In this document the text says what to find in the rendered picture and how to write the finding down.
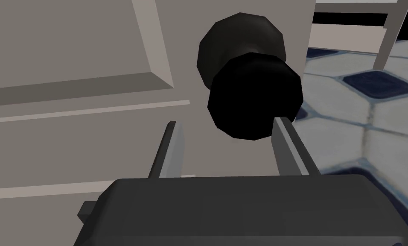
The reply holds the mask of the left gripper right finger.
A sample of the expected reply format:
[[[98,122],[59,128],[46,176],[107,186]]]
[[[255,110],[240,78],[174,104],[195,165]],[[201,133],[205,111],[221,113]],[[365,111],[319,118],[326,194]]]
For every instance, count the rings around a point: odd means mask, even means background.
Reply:
[[[273,119],[271,144],[280,176],[321,174],[288,118]]]

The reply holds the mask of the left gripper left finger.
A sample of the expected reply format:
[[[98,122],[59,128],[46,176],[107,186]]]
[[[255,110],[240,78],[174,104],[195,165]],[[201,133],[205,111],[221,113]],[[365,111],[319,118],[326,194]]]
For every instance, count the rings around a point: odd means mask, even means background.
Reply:
[[[180,178],[183,160],[183,127],[178,121],[170,121],[165,128],[148,178]]]

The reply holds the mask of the black round door knob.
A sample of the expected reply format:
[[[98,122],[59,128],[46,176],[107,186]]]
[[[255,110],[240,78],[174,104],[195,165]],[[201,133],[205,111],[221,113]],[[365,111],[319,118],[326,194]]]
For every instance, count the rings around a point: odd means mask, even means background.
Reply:
[[[230,137],[270,137],[274,118],[294,121],[302,106],[301,78],[266,17],[240,12],[215,22],[199,43],[196,67],[210,91],[211,118]]]

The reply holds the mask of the grey panelled door leaf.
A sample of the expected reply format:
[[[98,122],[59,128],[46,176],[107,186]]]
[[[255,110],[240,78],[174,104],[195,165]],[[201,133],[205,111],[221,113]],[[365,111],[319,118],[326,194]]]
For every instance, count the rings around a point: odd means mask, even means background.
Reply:
[[[265,16],[302,74],[315,1],[0,0],[0,246],[73,246],[83,201],[147,177],[170,121],[182,174],[276,175],[269,138],[215,127],[199,42],[233,14]]]

